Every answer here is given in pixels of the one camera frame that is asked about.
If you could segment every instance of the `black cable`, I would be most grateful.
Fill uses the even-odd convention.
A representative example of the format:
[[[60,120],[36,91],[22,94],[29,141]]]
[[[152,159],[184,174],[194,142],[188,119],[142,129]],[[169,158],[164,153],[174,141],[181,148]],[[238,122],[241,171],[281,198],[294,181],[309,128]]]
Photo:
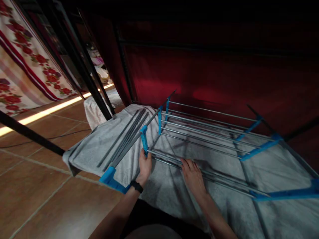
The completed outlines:
[[[87,130],[90,130],[90,129],[84,129],[84,130],[76,131],[76,132],[73,132],[73,133],[63,134],[63,135],[60,135],[60,136],[57,136],[57,137],[52,137],[52,138],[47,138],[47,139],[61,138],[61,137],[64,137],[64,136],[67,136],[67,135],[70,135],[70,134],[79,133],[79,132],[87,131]],[[27,143],[32,143],[32,142],[33,141],[29,141],[29,142],[24,142],[24,143],[21,143],[21,144],[14,144],[14,145],[10,145],[10,146],[0,147],[0,149],[2,149],[2,148],[11,148],[11,147],[15,147],[15,146],[19,146],[19,145],[23,145],[23,144],[27,144]]]

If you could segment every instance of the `dark pants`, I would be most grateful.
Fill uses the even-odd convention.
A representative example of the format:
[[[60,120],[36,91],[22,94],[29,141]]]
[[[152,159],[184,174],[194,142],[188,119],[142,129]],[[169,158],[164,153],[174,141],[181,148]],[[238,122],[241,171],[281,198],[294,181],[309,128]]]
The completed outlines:
[[[194,225],[168,215],[140,199],[137,200],[120,238],[125,238],[135,229],[150,224],[162,224],[168,226],[182,238],[210,238],[208,234]]]

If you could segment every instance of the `light strip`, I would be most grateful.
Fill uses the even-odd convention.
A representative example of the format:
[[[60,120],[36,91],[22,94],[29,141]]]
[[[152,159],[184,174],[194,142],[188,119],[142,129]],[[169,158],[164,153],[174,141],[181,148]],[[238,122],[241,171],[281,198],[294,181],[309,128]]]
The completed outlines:
[[[106,85],[106,86],[104,86],[104,89],[109,88],[109,87],[111,87],[111,86],[114,86],[114,84]],[[91,95],[91,93],[89,92],[89,93],[84,94],[83,97],[84,97],[84,98],[87,98],[87,97],[89,97],[90,95]],[[81,98],[80,96],[78,96],[78,97],[76,97],[76,98],[74,98],[74,99],[71,99],[71,100],[66,101],[66,102],[64,102],[64,103],[61,103],[61,104],[59,104],[59,105],[53,106],[53,107],[51,107],[51,108],[49,108],[49,109],[46,109],[46,110],[44,110],[44,111],[41,111],[41,112],[36,113],[36,114],[34,114],[34,115],[31,115],[31,116],[29,116],[29,117],[27,117],[27,118],[21,119],[21,120],[19,120],[19,123],[21,123],[21,124],[23,124],[23,125],[30,124],[30,123],[32,123],[32,122],[38,120],[38,119],[41,119],[42,117],[47,116],[48,114],[51,114],[51,113],[53,113],[53,112],[55,112],[55,111],[58,111],[58,110],[60,110],[60,109],[63,109],[63,108],[65,108],[65,107],[67,107],[67,106],[69,106],[69,105],[71,105],[71,104],[74,104],[74,103],[80,101],[81,99],[82,99],[82,98]],[[5,134],[10,133],[11,131],[13,131],[13,130],[10,129],[9,127],[6,127],[6,126],[0,128],[0,137],[1,137],[1,136],[4,136]]]

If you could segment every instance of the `drying rack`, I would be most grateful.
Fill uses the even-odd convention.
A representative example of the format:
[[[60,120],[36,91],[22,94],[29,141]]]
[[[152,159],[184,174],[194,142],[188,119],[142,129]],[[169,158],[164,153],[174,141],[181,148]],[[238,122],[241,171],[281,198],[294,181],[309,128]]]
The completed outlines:
[[[250,185],[249,182],[243,182],[242,180],[235,179],[235,178],[230,177],[230,176],[226,176],[226,175],[221,174],[221,173],[214,171],[214,170],[212,170],[212,171],[201,170],[203,178],[205,180],[214,182],[218,185],[221,185],[223,187],[229,188],[229,189],[234,190],[238,193],[241,193],[241,194],[244,194],[248,197],[251,197],[254,201],[319,198],[319,179],[318,179],[318,175],[316,174],[316,172],[296,152],[294,152],[283,141],[282,137],[278,133],[276,133],[269,126],[269,124],[265,121],[265,119],[261,115],[259,115],[251,106],[248,105],[248,107],[251,109],[251,111],[256,115],[256,119],[250,119],[250,118],[246,118],[246,117],[231,115],[231,114],[227,114],[227,113],[223,113],[223,112],[218,112],[218,111],[208,110],[208,109],[199,108],[199,107],[195,107],[195,106],[185,105],[185,104],[178,103],[178,102],[173,102],[170,100],[170,98],[175,92],[176,92],[176,90],[169,97],[167,97],[165,102],[158,108],[158,110],[153,114],[153,116],[149,119],[149,121],[142,127],[140,132],[132,139],[132,141],[126,146],[126,148],[123,149],[123,151],[122,151],[121,155],[118,157],[118,159],[114,160],[111,163],[110,167],[107,169],[107,171],[104,173],[104,175],[100,178],[100,180],[99,180],[100,182],[105,183],[108,186],[110,186],[110,187],[112,187],[112,188],[114,188],[114,189],[116,189],[124,194],[128,191],[130,185],[128,185],[127,187],[124,187],[119,182],[114,180],[114,174],[116,172],[115,168],[120,163],[122,158],[126,155],[126,153],[131,149],[133,144],[140,137],[141,137],[141,140],[143,143],[145,155],[147,155],[148,152],[152,153],[152,156],[155,160],[162,162],[162,163],[165,163],[165,164],[168,164],[172,167],[179,168],[181,170],[182,162],[180,159],[177,159],[177,158],[172,157],[170,155],[166,155],[162,152],[158,152],[158,151],[154,150],[154,146],[157,143],[159,137],[161,135],[165,135],[167,137],[171,137],[171,138],[178,139],[178,140],[181,140],[181,141],[184,141],[187,143],[195,144],[195,145],[200,146],[200,147],[209,148],[210,150],[216,151],[218,153],[225,154],[225,155],[228,155],[230,157],[234,157],[237,160],[240,160],[241,164],[242,164],[242,162],[244,162],[248,159],[251,159],[253,156],[259,154],[260,152],[265,151],[266,149],[269,149],[270,147],[272,147],[274,145],[281,144],[284,148],[288,149],[292,153],[293,156],[295,156],[295,158],[301,164],[301,166],[304,167],[305,170],[308,171],[308,173],[312,176],[311,186],[309,188],[287,190],[287,191],[277,191],[277,192],[263,192],[261,190],[258,190],[254,186]],[[187,114],[187,113],[176,111],[176,110],[170,110],[169,109],[170,103],[185,106],[185,107],[195,108],[195,109],[199,109],[199,110],[210,111],[210,112],[213,112],[216,114],[223,114],[223,115],[226,115],[229,117],[235,117],[235,118],[248,120],[248,121],[252,122],[252,125],[249,128],[246,128],[246,127],[242,127],[242,126],[238,126],[238,125],[234,125],[234,124],[230,124],[230,123],[226,123],[226,122],[222,122],[222,121],[218,121],[218,120],[213,120],[213,119],[208,119],[208,118],[204,118],[204,117],[199,117],[196,115]],[[173,115],[173,113],[177,113],[177,114],[183,115],[183,116],[195,117],[195,118],[198,118],[201,120],[205,120],[205,122],[186,118],[183,116]],[[159,117],[159,134],[158,134],[157,138],[155,139],[153,145],[149,148],[148,143],[147,143],[147,138],[146,138],[147,127],[151,123],[151,121],[156,117],[156,115],[158,115],[158,117]],[[213,129],[213,130],[226,131],[232,135],[232,138],[224,137],[224,136],[221,136],[219,134],[212,133],[211,131],[205,131],[202,129],[198,129],[197,127],[189,127],[189,126],[181,125],[181,124],[178,124],[175,122],[170,122],[168,120],[169,118],[181,120],[181,121],[184,121],[187,123],[192,123],[192,124],[195,124],[196,126],[208,127],[210,129]],[[268,137],[265,135],[260,135],[260,134],[255,134],[255,133],[251,132],[261,122],[263,122],[272,131],[271,137]],[[232,141],[234,143],[235,147],[229,147],[229,146],[226,146],[223,144],[219,144],[217,142],[212,142],[209,140],[202,139],[200,137],[185,134],[185,133],[179,132],[177,130],[168,129],[168,128],[165,128],[166,124],[185,128],[187,130],[191,130],[192,132],[199,132],[199,133],[202,133],[202,134],[205,134],[208,136],[221,138],[223,140],[229,140],[229,141]],[[189,141],[186,139],[182,139],[179,137],[175,137],[175,136],[163,133],[165,131],[169,131],[169,132],[173,132],[173,133],[176,133],[179,135],[194,138],[196,140],[200,140],[200,141],[212,144],[212,145],[216,145],[216,146],[219,146],[221,148],[227,148],[230,150],[234,150],[237,152],[237,155],[233,155],[233,154],[230,154],[228,152],[224,152],[222,150],[211,148],[211,147],[206,146],[206,145],[202,145],[202,144],[199,144],[196,142],[192,142],[192,141]],[[264,143],[262,145],[254,145],[254,144],[250,144],[250,143],[241,141],[245,136],[263,139],[263,140],[266,140],[266,143]],[[253,149],[251,151],[240,150],[237,147],[238,144],[251,146],[251,147],[254,147],[255,149]]]

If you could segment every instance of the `floral fabric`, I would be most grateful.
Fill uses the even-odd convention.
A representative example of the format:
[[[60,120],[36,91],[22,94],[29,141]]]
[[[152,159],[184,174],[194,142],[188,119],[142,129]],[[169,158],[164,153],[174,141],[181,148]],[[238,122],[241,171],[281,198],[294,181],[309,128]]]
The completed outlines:
[[[0,110],[13,116],[74,94],[15,3],[0,0]]]

